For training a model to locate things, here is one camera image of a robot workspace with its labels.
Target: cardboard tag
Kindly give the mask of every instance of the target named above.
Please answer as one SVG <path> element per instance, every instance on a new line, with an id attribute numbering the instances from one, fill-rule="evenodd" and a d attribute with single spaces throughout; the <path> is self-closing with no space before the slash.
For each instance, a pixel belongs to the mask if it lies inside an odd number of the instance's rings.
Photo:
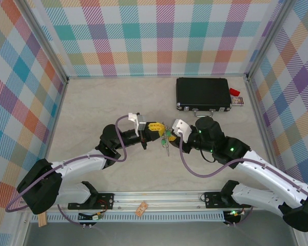
<path id="1" fill-rule="evenodd" d="M 136 215 L 138 217 L 141 217 L 147 208 L 148 208 L 148 204 L 145 202 L 142 202 L 136 210 Z"/>

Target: black cable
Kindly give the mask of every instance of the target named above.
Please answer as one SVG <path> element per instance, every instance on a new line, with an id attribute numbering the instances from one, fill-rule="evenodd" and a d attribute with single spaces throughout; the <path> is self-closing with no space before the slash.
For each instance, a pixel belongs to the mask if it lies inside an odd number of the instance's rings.
<path id="1" fill-rule="evenodd" d="M 202 151 L 202 140 L 201 140 L 201 137 L 200 137 L 200 153 L 201 153 L 201 155 L 202 155 L 202 157 L 203 157 L 203 159 L 204 159 L 205 161 L 210 162 L 210 163 L 216 162 L 216 159 L 215 159 L 215 158 L 214 158 L 213 161 L 210 161 L 210 160 L 208 160 L 208 159 L 205 158 L 205 156 L 204 156 L 204 154 L 203 154 L 203 151 Z"/>
<path id="2" fill-rule="evenodd" d="M 202 202 L 205 202 L 205 200 L 203 200 L 202 199 L 202 196 L 204 195 L 204 193 L 200 196 L 200 200 L 202 201 Z"/>
<path id="3" fill-rule="evenodd" d="M 203 159 L 204 159 L 205 161 L 210 162 L 210 163 L 216 162 L 216 159 L 214 159 L 213 161 L 210 161 L 210 160 L 206 159 L 205 156 L 203 155 L 202 149 L 200 149 L 200 153 L 201 153 L 201 155 L 202 155 L 202 157 L 203 157 Z"/>
<path id="4" fill-rule="evenodd" d="M 82 217 L 84 217 L 86 219 L 92 219 L 93 215 L 95 215 L 95 214 L 89 215 L 89 214 L 79 213 L 79 216 L 82 216 Z"/>

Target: small box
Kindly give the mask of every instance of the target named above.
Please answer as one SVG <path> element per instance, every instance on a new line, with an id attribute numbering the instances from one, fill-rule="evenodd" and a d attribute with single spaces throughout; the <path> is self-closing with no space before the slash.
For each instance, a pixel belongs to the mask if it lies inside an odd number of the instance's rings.
<path id="1" fill-rule="evenodd" d="M 177 109 L 181 111 L 229 111 L 232 100 L 225 78 L 178 78 Z"/>
<path id="2" fill-rule="evenodd" d="M 233 88 L 230 88 L 230 89 L 229 89 L 229 93 L 230 93 L 232 96 L 239 96 L 241 92 L 238 91 L 238 90 L 235 90 L 235 89 L 233 89 Z"/>
<path id="3" fill-rule="evenodd" d="M 232 96 L 232 106 L 244 106 L 244 100 L 241 96 Z"/>

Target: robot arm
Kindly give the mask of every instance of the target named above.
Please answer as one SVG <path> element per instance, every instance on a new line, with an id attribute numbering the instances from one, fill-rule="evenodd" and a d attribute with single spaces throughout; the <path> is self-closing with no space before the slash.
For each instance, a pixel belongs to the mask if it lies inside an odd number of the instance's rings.
<path id="1" fill-rule="evenodd" d="M 222 200 L 228 205 L 232 200 L 238 204 L 248 204 L 271 211 L 281 217 L 291 227 L 308 231 L 308 185 L 291 178 L 261 158 L 248 145 L 240 140 L 225 136 L 219 124 L 210 117 L 200 118 L 195 127 L 176 119 L 174 133 L 179 136 L 172 145 L 179 147 L 180 133 L 186 138 L 182 143 L 184 153 L 191 149 L 211 152 L 219 163 L 225 165 L 236 159 L 240 161 L 230 165 L 257 179 L 271 191 L 262 191 L 247 187 L 237 181 L 229 180 L 221 190 Z"/>
<path id="2" fill-rule="evenodd" d="M 146 122 L 140 114 L 129 114 L 128 119 L 134 122 L 134 129 L 121 132 L 125 147 L 141 143 L 144 149 L 147 142 L 154 141 L 165 131 L 163 124 Z M 121 155 L 117 149 L 122 145 L 115 125 L 107 125 L 100 136 L 100 143 L 88 153 L 69 160 L 48 162 L 38 160 L 17 187 L 21 193 L 35 180 L 48 171 L 57 168 L 27 191 L 22 198 L 34 214 L 48 210 L 54 204 L 96 202 L 97 191 L 88 182 L 71 185 L 70 181 L 88 172 L 105 169 L 115 163 Z"/>

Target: wire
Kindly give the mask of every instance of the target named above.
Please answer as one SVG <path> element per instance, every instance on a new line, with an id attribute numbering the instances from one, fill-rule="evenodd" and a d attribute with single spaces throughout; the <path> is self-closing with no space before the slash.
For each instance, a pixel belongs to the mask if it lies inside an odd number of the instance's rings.
<path id="1" fill-rule="evenodd" d="M 303 194 L 305 194 L 306 196 L 308 196 L 308 192 L 305 191 L 302 187 L 298 186 L 297 184 L 295 184 L 294 182 L 292 182 L 291 180 L 288 180 L 286 177 L 284 177 L 282 174 L 280 174 L 279 172 L 275 171 L 274 169 L 272 169 L 269 166 L 266 166 L 265 164 L 256 161 L 256 160 L 251 160 L 251 159 L 247 159 L 247 158 L 239 158 L 239 159 L 234 159 L 231 160 L 230 162 L 226 163 L 225 165 L 223 165 L 221 168 L 217 169 L 216 171 L 214 171 L 213 173 L 210 174 L 198 174 L 196 172 L 194 172 L 192 169 L 190 169 L 190 167 L 187 165 L 184 155 L 183 155 L 183 134 L 180 133 L 180 142 L 179 142 L 179 153 L 180 153 L 180 158 L 184 164 L 184 166 L 186 167 L 186 169 L 192 173 L 192 175 L 199 177 L 199 178 L 210 178 L 215 176 L 216 174 L 220 173 L 222 170 L 224 170 L 225 168 L 229 167 L 231 164 L 237 163 L 237 162 L 241 162 L 241 161 L 248 161 L 248 162 L 252 162 L 254 164 L 258 164 L 262 167 L 267 168 L 269 171 L 271 171 L 272 173 L 276 174 L 278 177 L 282 178 L 283 180 L 285 180 L 287 183 L 291 184 L 293 187 L 295 187 L 298 191 L 302 192 Z"/>
<path id="2" fill-rule="evenodd" d="M 204 193 L 200 196 L 200 200 L 202 201 L 202 202 L 205 202 L 205 200 L 203 200 L 202 199 L 202 196 L 204 195 Z"/>
<path id="3" fill-rule="evenodd" d="M 229 216 L 228 216 L 228 218 L 229 217 L 235 217 L 235 216 L 241 216 L 241 215 L 243 215 L 243 214 L 241 214 L 242 212 L 245 212 L 245 209 L 243 208 L 242 210 L 239 210 L 239 211 L 233 211 L 234 213 L 231 213 Z"/>
<path id="4" fill-rule="evenodd" d="M 97 202 L 103 203 L 105 205 L 105 209 L 103 209 L 104 211 L 102 211 L 101 214 L 105 213 L 108 209 L 107 202 L 105 202 L 104 200 L 98 200 Z"/>
<path id="5" fill-rule="evenodd" d="M 57 204 L 57 208 L 58 208 L 59 212 L 61 213 L 61 215 L 62 215 L 68 222 L 70 222 L 70 223 L 72 223 L 72 224 L 74 224 L 74 225 L 76 225 L 76 226 L 83 227 L 83 225 L 81 225 L 81 224 L 79 224 L 79 223 L 77 223 L 77 222 L 71 220 L 69 217 L 67 217 L 67 215 L 63 213 L 63 210 L 61 209 L 61 207 L 60 207 L 59 204 Z"/>
<path id="6" fill-rule="evenodd" d="M 208 160 L 208 159 L 205 158 L 205 156 L 204 156 L 204 154 L 203 154 L 203 151 L 202 151 L 202 140 L 201 140 L 201 137 L 199 136 L 198 138 L 199 138 L 199 141 L 200 141 L 200 153 L 201 153 L 201 155 L 202 155 L 202 158 L 203 158 L 205 161 L 210 162 L 210 163 L 216 162 L 216 159 L 215 159 L 215 158 L 214 158 L 213 161 L 210 161 L 210 160 Z"/>
<path id="7" fill-rule="evenodd" d="M 82 217 L 85 217 L 85 218 L 87 218 L 87 219 L 92 219 L 93 215 L 95 215 L 95 214 L 89 215 L 89 214 L 79 213 L 79 215 L 82 216 Z"/>
<path id="8" fill-rule="evenodd" d="M 254 207 L 252 206 L 250 211 L 244 216 L 244 219 L 242 219 L 240 222 L 238 222 L 237 225 L 244 223 L 249 218 L 250 214 L 252 214 L 253 208 Z"/>
<path id="9" fill-rule="evenodd" d="M 126 159 L 127 159 L 127 151 L 126 151 L 126 148 L 125 148 L 125 145 L 123 143 L 123 140 L 122 140 L 122 137 L 121 137 L 121 134 L 120 134 L 120 130 L 118 128 L 118 123 L 121 119 L 124 119 L 124 118 L 128 118 L 128 115 L 124 115 L 124 116 L 121 116 L 120 118 L 117 119 L 117 121 L 115 122 L 115 130 L 117 132 L 117 135 L 118 135 L 118 138 L 120 140 L 120 143 L 121 143 L 121 147 L 123 149 L 123 154 L 124 154 L 124 157 L 123 159 L 121 160 L 118 160 L 118 159 L 114 159 L 112 157 L 109 157 L 109 156 L 105 156 L 105 155 L 97 155 L 97 154 L 94 154 L 94 155 L 85 155 L 85 156 L 79 156 L 79 157 L 76 157 L 76 158 L 73 158 L 73 159 L 70 159 L 66 162 L 64 162 L 62 165 L 59 165 L 51 170 L 49 170 L 48 172 L 46 172 L 45 174 L 41 175 L 39 178 L 37 178 L 32 184 L 30 184 L 27 188 L 25 188 L 22 192 L 20 192 L 14 199 L 12 199 L 8 205 L 6 206 L 5 208 L 5 211 L 7 213 L 11 213 L 11 212 L 16 212 L 16 211 L 19 211 L 19 210 L 22 210 L 22 209 L 25 209 L 27 208 L 28 206 L 23 206 L 23 207 L 19 207 L 19 208 L 16 208 L 16 209 L 10 209 L 10 207 L 16 202 L 18 201 L 26 192 L 28 192 L 33 186 L 35 186 L 37 183 L 39 183 L 43 178 L 47 177 L 50 173 L 53 173 L 54 171 L 56 171 L 57 169 L 59 168 L 63 168 L 64 166 L 74 162 L 74 161 L 77 161 L 77 160 L 82 160 L 82 159 L 86 159 L 86 158 L 91 158 L 91 157 L 102 157 L 102 158 L 105 158 L 105 159 L 109 159 L 109 160 L 113 160 L 115 162 L 124 162 Z"/>
<path id="10" fill-rule="evenodd" d="M 203 159 L 204 159 L 205 161 L 210 162 L 210 163 L 216 162 L 216 159 L 214 159 L 213 161 L 210 161 L 210 160 L 206 159 L 205 156 L 203 155 L 202 149 L 200 149 L 200 153 L 201 153 L 201 155 L 202 155 L 202 157 L 203 157 Z"/>

